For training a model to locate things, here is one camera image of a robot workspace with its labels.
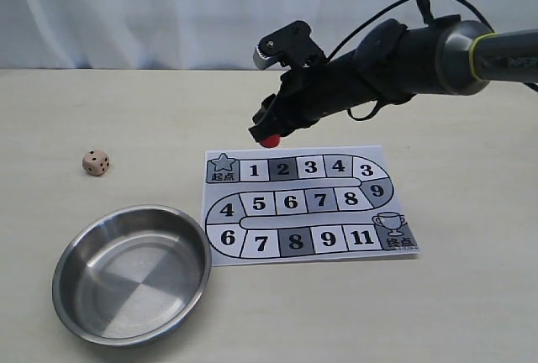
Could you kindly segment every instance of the white backdrop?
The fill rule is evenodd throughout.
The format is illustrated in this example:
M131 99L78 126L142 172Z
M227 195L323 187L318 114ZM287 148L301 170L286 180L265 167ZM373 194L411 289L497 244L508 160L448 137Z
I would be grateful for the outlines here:
M0 0L0 67L253 69L259 39L295 19L328 54L393 1ZM536 0L469 1L497 31L538 26ZM436 15L470 17L449 0L433 5ZM413 3L389 16L421 25Z

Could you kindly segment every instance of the dice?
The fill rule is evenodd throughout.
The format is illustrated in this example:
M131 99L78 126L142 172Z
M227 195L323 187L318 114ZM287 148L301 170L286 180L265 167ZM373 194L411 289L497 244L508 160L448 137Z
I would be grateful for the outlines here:
M109 166L110 158L101 150L88 151L82 159L82 168L91 176L101 176Z

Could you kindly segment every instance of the stainless steel bowl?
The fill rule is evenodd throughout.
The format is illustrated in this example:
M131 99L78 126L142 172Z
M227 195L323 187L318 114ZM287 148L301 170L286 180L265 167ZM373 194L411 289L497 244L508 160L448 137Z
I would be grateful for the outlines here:
M124 208L84 229L63 252L52 281L61 322L94 344L140 345L176 329L208 282L205 233L185 213Z

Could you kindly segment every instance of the trophy icon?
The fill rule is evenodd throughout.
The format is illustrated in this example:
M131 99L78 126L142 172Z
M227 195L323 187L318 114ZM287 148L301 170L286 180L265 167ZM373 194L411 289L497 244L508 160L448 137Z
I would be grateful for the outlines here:
M381 212L378 213L377 216L374 216L372 220L375 224L390 230L388 235L392 237L404 235L404 233L398 231L398 229L405 224L405 218L398 212Z

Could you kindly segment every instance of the yellow ring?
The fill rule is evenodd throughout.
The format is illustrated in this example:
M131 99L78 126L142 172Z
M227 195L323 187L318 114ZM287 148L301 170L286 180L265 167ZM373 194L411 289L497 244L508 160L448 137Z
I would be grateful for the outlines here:
M469 48L469 67L471 68L471 74L472 76L479 80L479 81L482 81L483 79L477 74L477 70L474 66L474 50L478 44L478 42L483 39L483 38L487 38L487 37L491 37L493 35L497 35L497 33L489 33L489 34L484 34L484 35L480 35L479 37L477 37L471 44L471 48Z

